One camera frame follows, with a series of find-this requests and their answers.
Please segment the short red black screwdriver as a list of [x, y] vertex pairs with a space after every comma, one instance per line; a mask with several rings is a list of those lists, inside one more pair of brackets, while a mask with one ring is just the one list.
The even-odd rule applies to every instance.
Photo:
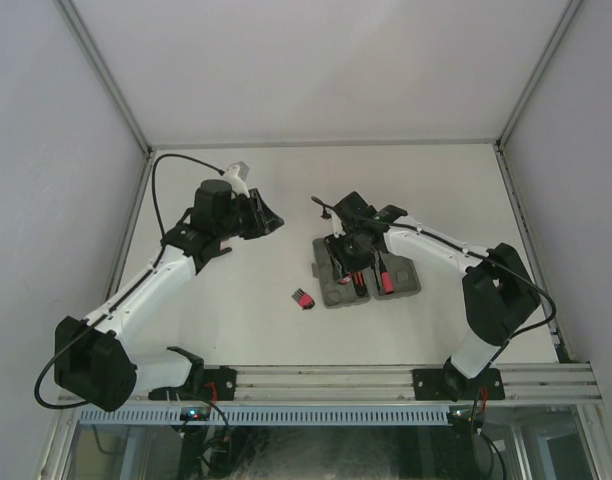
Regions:
[[379, 268], [381, 284], [382, 284], [384, 294], [385, 295], [393, 294], [395, 289], [394, 289], [392, 277], [387, 270], [386, 264], [380, 252], [377, 252], [377, 259], [378, 259], [378, 268]]

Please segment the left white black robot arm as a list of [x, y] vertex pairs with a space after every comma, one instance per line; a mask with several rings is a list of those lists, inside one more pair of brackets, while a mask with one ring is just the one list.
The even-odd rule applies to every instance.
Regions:
[[258, 239], [283, 224], [257, 189], [244, 191], [220, 179], [202, 182], [193, 206], [163, 234], [158, 253], [140, 273], [84, 318], [66, 317], [57, 325], [49, 365], [55, 383], [107, 412], [134, 394], [158, 389], [172, 389], [185, 400], [200, 396], [201, 357], [177, 346], [140, 356], [134, 340], [168, 297], [227, 254], [223, 242]]

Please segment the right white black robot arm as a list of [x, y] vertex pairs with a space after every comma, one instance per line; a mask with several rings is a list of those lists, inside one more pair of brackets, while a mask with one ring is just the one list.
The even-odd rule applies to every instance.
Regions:
[[526, 321], [548, 298], [509, 244], [486, 248], [458, 241], [398, 206], [376, 209], [356, 191], [335, 205], [324, 204], [322, 216], [332, 224], [324, 242], [343, 277], [368, 268], [380, 254], [390, 254], [458, 279], [468, 330], [434, 385], [450, 400], [479, 390], [482, 376], [515, 337], [528, 332]]

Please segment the red hex key set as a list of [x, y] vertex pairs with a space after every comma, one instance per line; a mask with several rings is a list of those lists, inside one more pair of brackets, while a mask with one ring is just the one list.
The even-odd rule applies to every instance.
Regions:
[[310, 294], [302, 289], [297, 289], [291, 298], [299, 305], [302, 310], [311, 310], [315, 307], [316, 302]]

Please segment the red black utility knife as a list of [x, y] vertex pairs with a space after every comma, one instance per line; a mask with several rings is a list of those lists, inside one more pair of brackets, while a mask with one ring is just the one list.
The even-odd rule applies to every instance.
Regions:
[[351, 279], [356, 295], [360, 298], [366, 297], [368, 295], [368, 290], [363, 273], [361, 271], [355, 272], [351, 275]]

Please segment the grey plastic tool case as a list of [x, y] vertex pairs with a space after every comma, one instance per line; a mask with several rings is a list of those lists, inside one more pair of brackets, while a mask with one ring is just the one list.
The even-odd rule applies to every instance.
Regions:
[[371, 300], [389, 301], [417, 295], [421, 292], [416, 267], [412, 260], [392, 254], [381, 253], [390, 273], [394, 285], [394, 293], [385, 295], [378, 268], [377, 253], [375, 263], [370, 268], [361, 271], [367, 286], [368, 295], [360, 298], [356, 295], [352, 279], [346, 285], [338, 285], [336, 268], [333, 264], [323, 238], [312, 241], [314, 262], [312, 263], [313, 277], [319, 282], [323, 305], [326, 308], [341, 308], [365, 304]]

